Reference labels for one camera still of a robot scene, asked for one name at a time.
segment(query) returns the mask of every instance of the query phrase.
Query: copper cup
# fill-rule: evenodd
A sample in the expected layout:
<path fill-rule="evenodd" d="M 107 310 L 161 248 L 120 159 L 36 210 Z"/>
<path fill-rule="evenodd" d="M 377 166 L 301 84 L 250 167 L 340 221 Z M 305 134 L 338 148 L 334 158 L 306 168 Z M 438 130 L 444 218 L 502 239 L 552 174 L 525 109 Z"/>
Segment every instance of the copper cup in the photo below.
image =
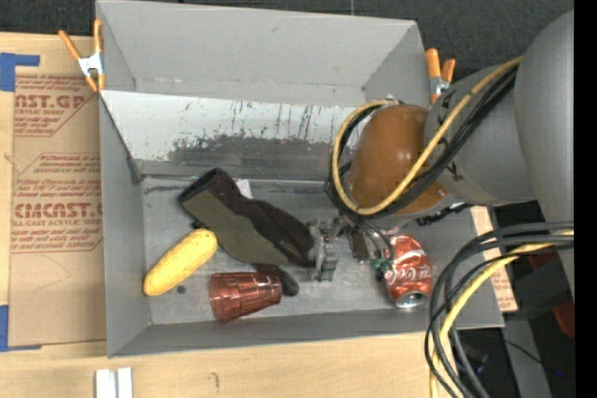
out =
<path fill-rule="evenodd" d="M 230 272 L 212 275 L 209 301 L 221 323 L 280 303 L 282 283 L 270 272 Z"/>

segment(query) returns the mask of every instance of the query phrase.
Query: yellow cable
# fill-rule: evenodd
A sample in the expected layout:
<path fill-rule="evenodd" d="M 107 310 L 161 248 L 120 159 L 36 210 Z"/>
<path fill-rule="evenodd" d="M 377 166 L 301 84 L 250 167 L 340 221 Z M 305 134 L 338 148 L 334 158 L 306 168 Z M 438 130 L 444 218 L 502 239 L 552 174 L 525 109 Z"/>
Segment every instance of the yellow cable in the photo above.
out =
<path fill-rule="evenodd" d="M 553 245 L 550 242 L 538 242 L 533 244 L 524 244 L 520 247 L 517 247 L 512 254 L 522 254 L 522 253 L 529 253 L 532 251 L 538 251 L 539 249 L 545 249 Z M 466 288 L 458 295 L 456 298 L 454 305 L 450 312 L 446 315 L 446 319 L 444 323 L 441 325 L 439 329 L 439 342 L 441 345 L 446 348 L 449 342 L 449 332 L 454 324 L 456 317 L 463 309 L 465 304 L 468 302 L 470 297 L 480 288 L 480 286 L 489 279 L 495 272 L 497 272 L 501 267 L 513 262 L 514 260 L 518 259 L 519 256 L 512 256 L 512 257 L 504 257 L 498 261 L 492 262 L 491 264 L 487 265 L 482 272 L 475 277 L 471 283 L 469 283 Z M 437 368 L 439 365 L 439 357 L 437 355 L 437 351 L 434 350 L 433 352 L 433 364 Z M 433 398 L 439 397 L 439 383 L 436 380 L 436 377 L 433 373 L 429 372 L 429 391 Z"/>
<path fill-rule="evenodd" d="M 456 104 L 456 106 L 453 108 L 453 110 L 450 112 L 450 114 L 446 117 L 444 122 L 441 124 L 441 126 L 437 130 L 436 134 L 433 136 L 433 138 L 431 139 L 431 141 L 425 148 L 425 150 L 419 156 L 419 159 L 417 159 L 417 161 L 414 163 L 414 165 L 410 168 L 409 173 L 405 176 L 405 178 L 402 180 L 402 182 L 396 187 L 396 189 L 382 202 L 378 203 L 375 206 L 371 206 L 368 208 L 362 208 L 361 206 L 356 204 L 352 199 L 350 199 L 348 197 L 348 195 L 346 194 L 346 191 L 344 190 L 344 187 L 340 180 L 340 169 L 338 166 L 338 163 L 340 161 L 340 158 L 339 158 L 340 142 L 341 142 L 342 137 L 344 136 L 344 132 L 346 132 L 346 130 L 350 126 L 353 118 L 355 118 L 358 114 L 362 113 L 364 110 L 367 110 L 368 108 L 371 108 L 372 106 L 375 106 L 377 104 L 387 105 L 387 104 L 391 104 L 394 102 L 384 102 L 384 101 L 371 102 L 371 103 L 365 104 L 364 106 L 361 106 L 360 108 L 358 108 L 357 110 L 352 112 L 344 120 L 344 123 L 342 123 L 342 125 L 340 127 L 338 135 L 336 136 L 336 141 L 334 142 L 334 146 L 332 148 L 332 159 L 331 159 L 331 169 L 332 169 L 332 178 L 334 181 L 334 186 L 336 187 L 336 190 L 338 191 L 338 195 L 339 195 L 341 201 L 344 203 L 344 205 L 348 209 L 350 209 L 351 211 L 353 211 L 355 213 L 358 213 L 363 216 L 367 216 L 367 215 L 373 215 L 375 213 L 378 213 L 379 211 L 382 211 L 383 209 L 388 207 L 390 204 L 395 202 L 402 195 L 402 193 L 404 193 L 405 189 L 409 186 L 410 182 L 414 179 L 416 174 L 423 167 L 424 163 L 431 156 L 431 153 L 433 152 L 434 148 L 437 146 L 437 144 L 443 137 L 444 133 L 448 130 L 450 125 L 454 122 L 456 117 L 465 108 L 465 106 L 471 101 L 473 96 L 475 96 L 477 93 L 479 93 L 479 91 L 481 89 L 483 89 L 486 85 L 488 85 L 490 82 L 494 81 L 496 78 L 503 75 L 505 72 L 507 72 L 512 67 L 518 65 L 521 62 L 521 60 L 522 60 L 522 57 L 517 57 L 509 62 L 506 62 L 503 65 L 501 65 L 500 67 L 498 67 L 497 69 L 493 70 L 490 74 L 485 76 L 483 79 L 481 79 L 480 82 L 477 85 L 475 85 L 458 104 Z"/>

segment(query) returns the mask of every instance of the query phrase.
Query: red can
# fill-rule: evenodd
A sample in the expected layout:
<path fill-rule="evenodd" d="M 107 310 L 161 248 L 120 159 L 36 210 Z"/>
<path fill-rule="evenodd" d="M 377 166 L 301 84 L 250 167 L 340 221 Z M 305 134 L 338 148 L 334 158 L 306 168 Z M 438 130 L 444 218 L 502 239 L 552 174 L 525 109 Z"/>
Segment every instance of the red can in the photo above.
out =
<path fill-rule="evenodd" d="M 390 237 L 392 266 L 383 274 L 390 300 L 400 309 L 423 304 L 431 295 L 431 266 L 421 244 L 409 234 Z"/>

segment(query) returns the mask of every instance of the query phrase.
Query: yellow corn toy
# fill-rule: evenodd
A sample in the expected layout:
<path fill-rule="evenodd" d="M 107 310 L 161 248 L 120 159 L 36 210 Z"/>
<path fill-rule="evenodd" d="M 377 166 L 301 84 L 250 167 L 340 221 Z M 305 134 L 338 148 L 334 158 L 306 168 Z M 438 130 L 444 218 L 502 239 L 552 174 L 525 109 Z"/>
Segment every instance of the yellow corn toy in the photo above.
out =
<path fill-rule="evenodd" d="M 143 281 L 146 295 L 168 292 L 205 264 L 217 250 L 217 238 L 207 229 L 196 229 L 172 249 L 147 272 Z"/>

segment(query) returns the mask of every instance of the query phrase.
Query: blue tape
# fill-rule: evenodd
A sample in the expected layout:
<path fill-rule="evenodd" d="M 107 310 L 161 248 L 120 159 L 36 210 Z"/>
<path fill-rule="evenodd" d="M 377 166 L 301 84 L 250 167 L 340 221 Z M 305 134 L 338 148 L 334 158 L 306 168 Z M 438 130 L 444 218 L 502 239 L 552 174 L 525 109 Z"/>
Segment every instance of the blue tape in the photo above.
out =
<path fill-rule="evenodd" d="M 0 305 L 0 353 L 12 350 L 36 350 L 39 347 L 9 347 L 8 346 L 8 305 Z"/>
<path fill-rule="evenodd" d="M 15 70 L 18 66 L 39 66 L 39 55 L 0 53 L 0 91 L 15 90 Z"/>

